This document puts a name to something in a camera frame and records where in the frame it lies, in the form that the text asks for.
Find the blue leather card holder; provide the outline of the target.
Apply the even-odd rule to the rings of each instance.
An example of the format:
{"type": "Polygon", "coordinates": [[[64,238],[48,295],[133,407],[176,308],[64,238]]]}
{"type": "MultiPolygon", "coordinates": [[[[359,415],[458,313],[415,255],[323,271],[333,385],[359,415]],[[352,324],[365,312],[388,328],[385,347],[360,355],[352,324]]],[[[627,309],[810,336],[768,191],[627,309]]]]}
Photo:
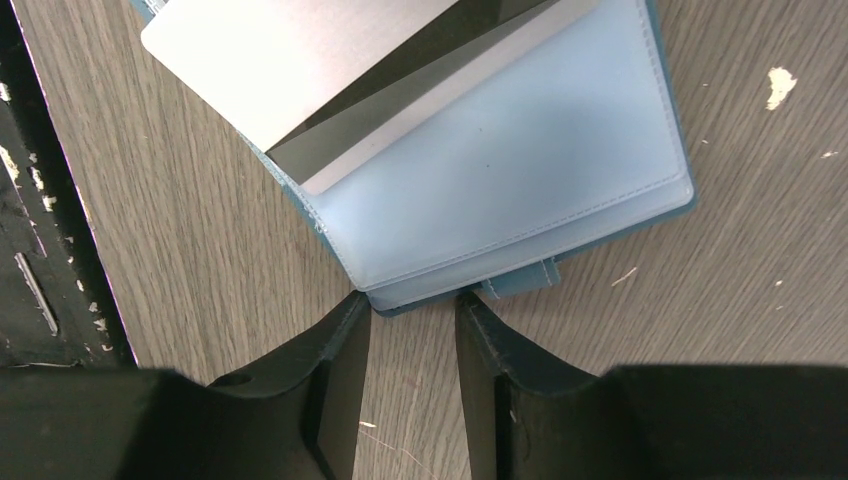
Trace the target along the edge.
{"type": "Polygon", "coordinates": [[[655,3],[592,2],[321,193],[236,131],[379,312],[556,284],[695,200],[655,3]]]}

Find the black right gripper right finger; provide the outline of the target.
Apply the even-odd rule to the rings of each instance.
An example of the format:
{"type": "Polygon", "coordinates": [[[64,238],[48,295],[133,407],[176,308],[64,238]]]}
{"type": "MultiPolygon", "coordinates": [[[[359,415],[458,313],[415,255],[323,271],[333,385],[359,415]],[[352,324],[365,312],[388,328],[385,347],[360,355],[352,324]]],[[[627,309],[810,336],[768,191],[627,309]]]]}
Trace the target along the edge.
{"type": "Polygon", "coordinates": [[[476,479],[843,479],[847,371],[792,364],[619,365],[595,376],[455,303],[476,479]]]}

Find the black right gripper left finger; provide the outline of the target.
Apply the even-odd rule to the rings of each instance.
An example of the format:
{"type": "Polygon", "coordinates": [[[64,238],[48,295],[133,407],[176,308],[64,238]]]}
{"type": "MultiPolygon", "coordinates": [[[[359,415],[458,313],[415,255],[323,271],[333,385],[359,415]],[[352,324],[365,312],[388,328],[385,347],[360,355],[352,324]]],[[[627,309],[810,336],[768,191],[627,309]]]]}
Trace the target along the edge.
{"type": "Polygon", "coordinates": [[[1,373],[5,479],[348,479],[370,339],[367,297],[203,386],[173,370],[1,373]]]}

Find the white magnetic stripe card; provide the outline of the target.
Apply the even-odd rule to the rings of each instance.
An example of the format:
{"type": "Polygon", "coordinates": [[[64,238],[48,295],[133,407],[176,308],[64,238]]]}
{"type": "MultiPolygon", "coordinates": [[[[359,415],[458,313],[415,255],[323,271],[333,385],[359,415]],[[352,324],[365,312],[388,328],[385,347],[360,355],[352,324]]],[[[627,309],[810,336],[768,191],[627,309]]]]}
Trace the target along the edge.
{"type": "Polygon", "coordinates": [[[145,49],[318,194],[592,1],[169,1],[145,49]]]}

